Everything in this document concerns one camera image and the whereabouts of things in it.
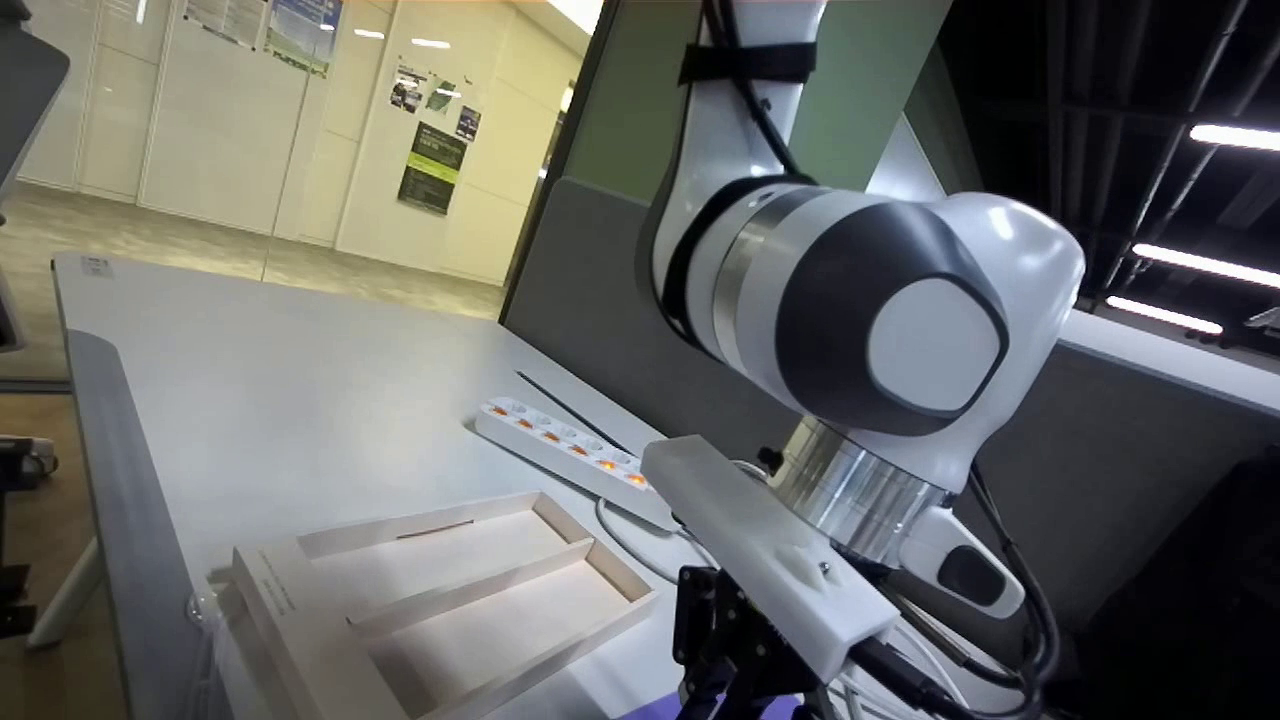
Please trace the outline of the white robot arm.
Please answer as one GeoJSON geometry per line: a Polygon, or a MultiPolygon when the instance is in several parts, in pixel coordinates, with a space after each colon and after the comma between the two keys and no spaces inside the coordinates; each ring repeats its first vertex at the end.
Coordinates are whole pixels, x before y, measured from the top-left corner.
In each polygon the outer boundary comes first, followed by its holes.
{"type": "Polygon", "coordinates": [[[827,190],[790,137],[823,0],[702,0],[685,127],[649,233],[668,330],[802,417],[767,478],[704,437],[644,448],[644,482],[714,554],[676,578],[679,720],[803,717],[862,670],[915,714],[995,720],[914,670],[890,630],[901,578],[941,612],[1017,621],[1001,676],[1031,717],[1059,660],[1045,590],[953,514],[1085,281],[1053,215],[992,192],[891,199],[827,190]]]}

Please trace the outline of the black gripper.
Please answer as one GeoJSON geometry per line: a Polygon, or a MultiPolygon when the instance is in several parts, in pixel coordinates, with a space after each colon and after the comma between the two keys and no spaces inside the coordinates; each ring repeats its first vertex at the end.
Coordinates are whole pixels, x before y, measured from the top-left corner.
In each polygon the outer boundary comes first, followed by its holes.
{"type": "Polygon", "coordinates": [[[690,710],[679,720],[704,720],[726,692],[748,710],[802,695],[794,720],[816,720],[816,672],[721,570],[679,570],[674,660],[685,670],[679,695],[690,710]]]}

